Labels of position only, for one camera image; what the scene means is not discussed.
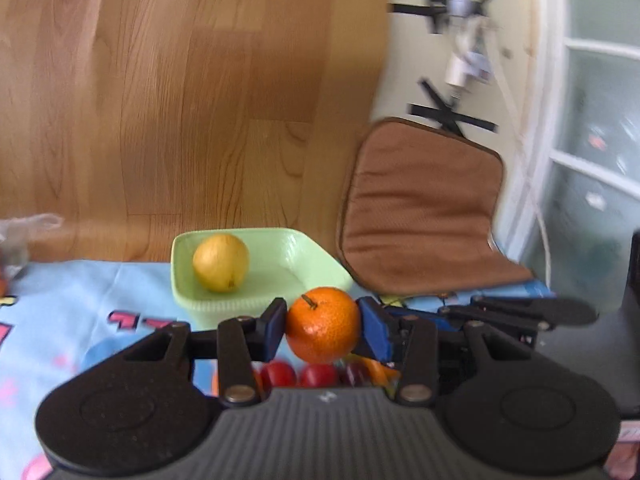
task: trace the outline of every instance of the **frosted glass pane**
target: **frosted glass pane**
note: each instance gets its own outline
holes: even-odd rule
[[[558,148],[640,182],[640,61],[574,51],[567,88]]]
[[[545,220],[551,244],[552,289],[581,298],[599,312],[620,307],[640,202],[596,180],[556,166],[549,181]],[[525,263],[544,276],[536,233]]]
[[[569,0],[574,38],[640,46],[640,0]]]

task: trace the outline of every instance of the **wood grain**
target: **wood grain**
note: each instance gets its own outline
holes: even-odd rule
[[[42,260],[167,260],[190,229],[334,252],[387,0],[0,0],[0,218]]]

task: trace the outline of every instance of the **white logo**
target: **white logo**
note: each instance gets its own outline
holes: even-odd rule
[[[338,396],[336,394],[334,394],[333,392],[325,392],[322,395],[318,395],[318,399],[322,400],[322,402],[326,402],[327,404],[329,402],[334,402],[335,399],[337,399]]]

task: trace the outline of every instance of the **green basket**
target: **green basket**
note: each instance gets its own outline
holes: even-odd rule
[[[216,233],[231,233],[249,249],[249,270],[235,292],[210,292],[200,285],[192,259],[198,245]],[[237,316],[260,316],[273,298],[291,304],[316,286],[348,291],[349,273],[304,233],[293,229],[218,229],[177,236],[171,250],[171,286],[177,303],[188,310],[200,330]]]

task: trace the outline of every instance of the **ribbed gray surface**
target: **ribbed gray surface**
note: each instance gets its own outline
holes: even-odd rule
[[[55,472],[50,480],[86,477]],[[377,388],[275,390],[227,410],[189,456],[136,480],[507,480],[458,450],[430,410],[404,408]],[[599,469],[567,480],[604,480]]]

